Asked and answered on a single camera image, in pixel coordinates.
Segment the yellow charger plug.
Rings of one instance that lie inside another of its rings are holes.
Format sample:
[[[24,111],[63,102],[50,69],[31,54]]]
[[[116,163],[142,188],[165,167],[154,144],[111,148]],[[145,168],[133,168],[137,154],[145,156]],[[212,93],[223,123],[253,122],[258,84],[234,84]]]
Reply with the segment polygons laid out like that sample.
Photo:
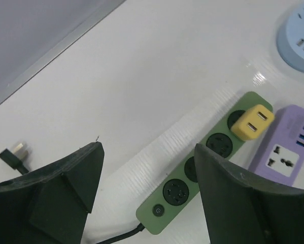
[[[274,121],[275,115],[264,105],[257,104],[248,109],[232,125],[230,131],[242,141],[258,138]]]

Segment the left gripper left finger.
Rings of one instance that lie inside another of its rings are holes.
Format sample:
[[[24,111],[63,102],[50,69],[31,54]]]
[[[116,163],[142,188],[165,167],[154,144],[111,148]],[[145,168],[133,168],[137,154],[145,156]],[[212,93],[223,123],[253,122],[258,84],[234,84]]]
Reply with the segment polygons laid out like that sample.
[[[104,162],[100,142],[0,183],[0,243],[80,243]]]

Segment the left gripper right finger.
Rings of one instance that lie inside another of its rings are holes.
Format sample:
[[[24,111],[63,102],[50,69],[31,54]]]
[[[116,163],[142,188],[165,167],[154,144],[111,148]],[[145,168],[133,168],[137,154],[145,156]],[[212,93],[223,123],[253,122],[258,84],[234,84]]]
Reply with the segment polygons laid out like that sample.
[[[258,176],[203,144],[194,162],[211,243],[304,243],[304,189]]]

